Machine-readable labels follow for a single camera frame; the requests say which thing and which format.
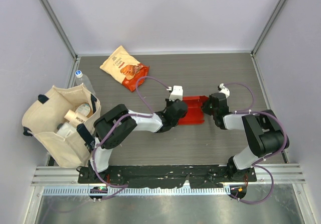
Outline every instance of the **wood grain surface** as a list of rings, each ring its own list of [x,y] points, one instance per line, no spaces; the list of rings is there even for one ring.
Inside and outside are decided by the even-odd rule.
[[[264,110],[263,94],[248,53],[233,54],[180,54],[138,55],[135,58],[150,66],[149,76],[156,77],[169,86],[183,86],[184,96],[210,95],[217,92],[220,83],[243,82],[251,87],[256,103],[253,110]],[[130,92],[109,74],[99,69],[107,56],[82,57],[79,69],[92,82],[102,104],[101,114],[123,103],[128,109],[149,113],[136,92]],[[230,86],[230,110],[243,109],[251,104],[247,89]],[[163,110],[169,93],[159,83],[147,79],[139,90],[154,111]],[[157,164],[226,164],[231,156],[247,146],[243,131],[221,130],[210,116],[198,126],[177,126],[168,132],[132,132],[110,158],[115,165]],[[265,163],[283,163],[282,156]]]

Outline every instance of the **floor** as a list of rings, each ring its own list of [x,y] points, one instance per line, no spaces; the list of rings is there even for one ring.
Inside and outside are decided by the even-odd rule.
[[[253,110],[264,110],[263,94],[248,53],[138,55],[135,58],[150,66],[149,76],[156,77],[169,86],[183,86],[184,96],[210,95],[217,92],[220,83],[242,82],[251,87],[256,103]],[[130,92],[110,75],[99,69],[106,56],[82,57],[79,69],[90,78],[104,114],[123,103],[128,109],[149,113],[136,92]],[[147,79],[139,87],[155,111],[165,108],[169,93],[157,82]],[[243,109],[251,104],[248,90],[231,86],[228,98],[230,110]],[[177,126],[168,132],[154,134],[133,132],[110,158],[114,165],[157,164],[226,164],[231,156],[247,146],[242,131],[217,128],[213,119],[205,117],[198,126]],[[266,163],[283,163],[282,156],[269,158]]]
[[[270,185],[251,185],[245,198],[260,200],[269,189]],[[276,185],[272,196],[258,205],[239,203],[227,195],[120,196],[85,203],[88,200],[87,196],[43,196],[36,223],[304,223],[291,184]]]

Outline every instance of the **wall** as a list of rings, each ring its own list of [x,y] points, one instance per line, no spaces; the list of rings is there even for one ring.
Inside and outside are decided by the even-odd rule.
[[[46,150],[23,136],[24,112],[55,84],[64,87],[72,58],[38,0],[0,0],[0,219],[20,223],[35,167]]]
[[[321,0],[289,0],[257,59],[269,99],[290,138],[315,206],[321,206]]]
[[[252,50],[278,0],[49,0],[75,51]]]

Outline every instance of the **fabric basket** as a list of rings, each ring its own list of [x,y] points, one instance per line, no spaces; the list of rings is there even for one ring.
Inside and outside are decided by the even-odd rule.
[[[75,111],[84,102],[89,103],[93,115],[68,137],[57,135],[57,125],[66,122],[67,111]],[[83,84],[69,89],[53,86],[45,95],[40,94],[24,114],[24,135],[34,136],[41,142],[60,167],[87,166],[95,144],[93,125],[100,111],[100,101]]]

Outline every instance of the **clear plastic bottle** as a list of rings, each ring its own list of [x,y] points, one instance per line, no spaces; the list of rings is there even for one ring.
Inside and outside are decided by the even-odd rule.
[[[85,87],[93,94],[96,95],[94,88],[91,85],[91,82],[87,75],[83,74],[80,70],[76,71],[75,73],[76,79],[75,82],[77,85],[81,85],[82,83],[85,85]]]

